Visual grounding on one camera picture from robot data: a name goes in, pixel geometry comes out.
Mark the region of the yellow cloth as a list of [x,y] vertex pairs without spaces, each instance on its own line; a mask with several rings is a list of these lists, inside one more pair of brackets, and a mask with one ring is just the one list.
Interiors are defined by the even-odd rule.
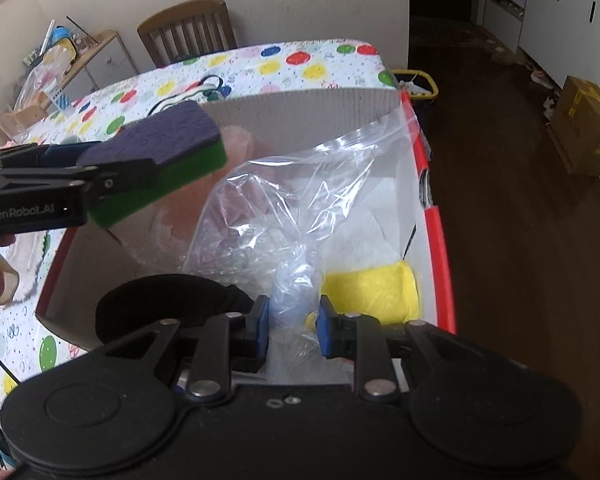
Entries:
[[382,325],[420,317],[414,273],[403,260],[373,269],[326,273],[320,293],[328,297],[338,314],[370,315]]

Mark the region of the purple green sponge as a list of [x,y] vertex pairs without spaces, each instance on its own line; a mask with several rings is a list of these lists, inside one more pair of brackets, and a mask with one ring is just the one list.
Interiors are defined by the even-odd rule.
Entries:
[[125,127],[86,150],[80,166],[107,165],[104,192],[90,209],[92,220],[110,228],[227,162],[218,124],[195,101],[170,106]]

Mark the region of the black soft pad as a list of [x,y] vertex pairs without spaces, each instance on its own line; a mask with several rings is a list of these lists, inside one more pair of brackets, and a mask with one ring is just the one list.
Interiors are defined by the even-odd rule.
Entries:
[[247,313],[253,300],[235,285],[188,274],[158,274],[126,282],[99,300],[95,332],[104,344],[166,318],[184,328],[201,327],[208,318]]

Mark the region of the clear zip plastic bag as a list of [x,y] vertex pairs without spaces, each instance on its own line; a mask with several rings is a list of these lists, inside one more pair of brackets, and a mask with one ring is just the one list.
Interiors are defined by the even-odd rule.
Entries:
[[399,172],[410,156],[402,108],[309,150],[250,160],[217,190],[184,268],[270,298],[262,378],[272,385],[342,384],[342,359],[325,359],[316,333],[322,276],[404,260],[396,215]]

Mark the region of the white fluffy cloth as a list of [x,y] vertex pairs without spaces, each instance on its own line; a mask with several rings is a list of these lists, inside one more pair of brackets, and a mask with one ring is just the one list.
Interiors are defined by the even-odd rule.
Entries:
[[14,244],[0,250],[5,278],[1,306],[21,304],[38,291],[38,280],[51,241],[50,232],[19,234]]

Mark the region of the clear plastic bag of items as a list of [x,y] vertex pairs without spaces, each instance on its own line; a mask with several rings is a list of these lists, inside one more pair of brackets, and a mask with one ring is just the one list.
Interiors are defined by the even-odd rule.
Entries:
[[48,87],[58,87],[71,67],[75,54],[73,47],[62,44],[56,44],[48,49],[43,54],[42,61],[32,68],[22,85],[14,111],[19,112],[28,106],[38,104],[41,96],[46,96],[45,90]]

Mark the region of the white wooden side cabinet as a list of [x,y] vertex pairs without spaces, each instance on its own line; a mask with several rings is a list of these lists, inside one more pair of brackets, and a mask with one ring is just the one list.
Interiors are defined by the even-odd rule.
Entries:
[[[89,47],[72,64],[61,81],[62,98],[70,103],[96,90],[138,75],[138,70],[120,35],[107,29],[95,36],[97,44]],[[0,133],[7,139],[58,111],[55,104],[41,96],[38,104],[22,113],[8,112],[0,117]]]

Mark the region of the red white cardboard box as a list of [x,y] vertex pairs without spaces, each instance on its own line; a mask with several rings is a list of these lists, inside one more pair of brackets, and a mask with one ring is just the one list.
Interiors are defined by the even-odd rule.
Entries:
[[206,111],[242,135],[224,177],[187,185],[110,230],[88,224],[55,234],[38,322],[87,350],[98,343],[97,301],[145,273],[193,273],[278,297],[297,270],[321,277],[404,260],[420,317],[454,328],[424,136],[406,94],[278,92]]

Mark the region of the balloon pattern tablecloth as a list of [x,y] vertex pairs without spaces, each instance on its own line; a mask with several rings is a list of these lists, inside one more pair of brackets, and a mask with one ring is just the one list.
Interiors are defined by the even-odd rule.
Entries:
[[[368,42],[278,42],[191,58],[110,84],[77,99],[71,114],[53,114],[39,122],[24,138],[38,143],[60,142],[69,136],[81,141],[106,140],[129,122],[145,117],[163,99],[193,91],[202,82],[220,88],[198,94],[201,103],[268,92],[316,90],[324,102],[332,89],[396,91],[390,70]],[[63,235],[61,230],[23,235],[4,249],[7,259],[24,250],[27,261],[18,269],[20,284],[14,301],[0,309],[0,405],[17,380],[80,353],[77,346],[46,330],[34,314]]]

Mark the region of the brown wooden chair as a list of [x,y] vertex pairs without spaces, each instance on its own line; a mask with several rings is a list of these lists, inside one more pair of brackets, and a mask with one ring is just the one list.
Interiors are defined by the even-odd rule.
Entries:
[[137,35],[157,68],[237,48],[224,0],[170,6],[140,23]]

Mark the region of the yellow black basket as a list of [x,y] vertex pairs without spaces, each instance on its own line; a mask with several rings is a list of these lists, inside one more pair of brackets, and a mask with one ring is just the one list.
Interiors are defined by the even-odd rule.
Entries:
[[405,91],[412,101],[432,101],[439,95],[439,89],[432,77],[423,70],[393,70],[399,88]]

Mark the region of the brown cardboard parcel box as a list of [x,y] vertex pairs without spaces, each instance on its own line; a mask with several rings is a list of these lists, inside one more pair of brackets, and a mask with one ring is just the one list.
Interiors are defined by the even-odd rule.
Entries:
[[570,174],[600,175],[600,87],[568,76],[548,133]]

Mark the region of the white wall cabinets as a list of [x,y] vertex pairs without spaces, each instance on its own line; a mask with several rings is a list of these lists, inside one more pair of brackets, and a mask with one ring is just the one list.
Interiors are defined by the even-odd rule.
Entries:
[[600,0],[475,0],[477,23],[528,55],[561,87],[569,76],[600,87]]

